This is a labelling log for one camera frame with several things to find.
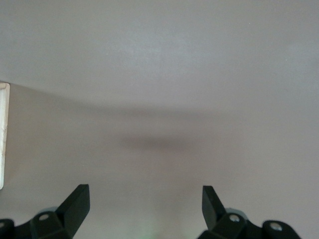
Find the screw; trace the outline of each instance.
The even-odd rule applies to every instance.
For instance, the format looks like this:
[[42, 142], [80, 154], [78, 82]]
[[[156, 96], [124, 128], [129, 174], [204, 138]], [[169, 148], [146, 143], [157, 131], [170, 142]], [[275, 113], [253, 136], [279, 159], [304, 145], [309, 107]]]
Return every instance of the screw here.
[[237, 215], [235, 215], [235, 214], [230, 215], [230, 216], [229, 216], [229, 219], [230, 219], [232, 222], [235, 222], [235, 223], [237, 223], [237, 222], [240, 221], [239, 217], [238, 217]]
[[270, 223], [270, 227], [272, 229], [274, 229], [275, 231], [282, 231], [283, 228], [281, 225], [279, 225], [278, 223]]

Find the ceiling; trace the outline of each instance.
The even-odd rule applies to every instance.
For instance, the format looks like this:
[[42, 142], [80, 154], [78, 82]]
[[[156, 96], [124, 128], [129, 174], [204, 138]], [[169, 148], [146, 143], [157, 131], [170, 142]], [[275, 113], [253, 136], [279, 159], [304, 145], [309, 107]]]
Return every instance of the ceiling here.
[[0, 218], [89, 183], [76, 238], [195, 239], [201, 187], [318, 238], [319, 1], [1, 1]]

